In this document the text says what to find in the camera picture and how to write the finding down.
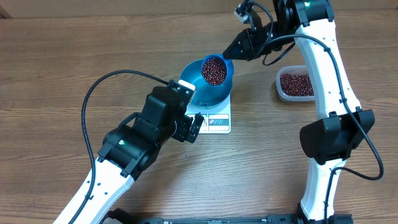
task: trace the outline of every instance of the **white scale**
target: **white scale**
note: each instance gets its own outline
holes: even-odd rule
[[[205,118],[199,130],[199,134],[229,134],[231,132],[231,95],[217,107],[212,109],[199,109],[189,104],[187,116],[192,118],[201,113]]]

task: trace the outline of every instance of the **container of beans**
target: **container of beans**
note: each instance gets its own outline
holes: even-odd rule
[[[234,66],[232,60],[222,55],[208,55],[187,65],[180,79],[197,88],[191,104],[201,109],[212,109],[220,105],[232,90]]]
[[[276,75],[279,98],[285,102],[315,100],[313,88],[305,65],[284,67]]]

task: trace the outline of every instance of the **wooden tabletop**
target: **wooden tabletop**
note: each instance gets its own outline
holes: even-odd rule
[[[343,172],[335,210],[355,223],[396,223],[398,11],[337,11],[336,25],[351,86],[376,116],[369,135],[386,174],[372,182]],[[80,187],[90,170],[80,110],[95,80],[120,69],[178,79],[245,28],[233,14],[1,19],[0,223],[52,223]],[[164,218],[294,213],[308,171],[299,131],[315,121],[315,104],[281,102],[275,75],[302,64],[297,47],[270,67],[235,61],[231,134],[169,140],[113,208]],[[95,153],[156,85],[128,74],[99,85],[86,114]],[[347,167],[378,172],[364,142]]]

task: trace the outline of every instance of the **blue cup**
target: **blue cup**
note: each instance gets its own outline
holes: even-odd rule
[[[203,64],[213,58],[219,57],[226,65],[225,81],[217,86],[210,85],[201,75]],[[187,65],[181,73],[180,79],[196,86],[197,92],[191,104],[200,109],[212,109],[220,105],[231,93],[234,65],[232,60],[226,60],[221,54],[208,55],[204,59],[196,60]]]

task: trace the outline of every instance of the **white plastic container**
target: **white plastic container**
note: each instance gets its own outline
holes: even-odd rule
[[[303,75],[307,74],[308,70],[307,66],[305,65],[287,66],[279,70],[278,74],[276,75],[276,89],[278,91],[280,100],[284,102],[308,102],[315,100],[314,96],[289,96],[284,93],[282,86],[280,85],[280,76],[285,73],[292,75]]]

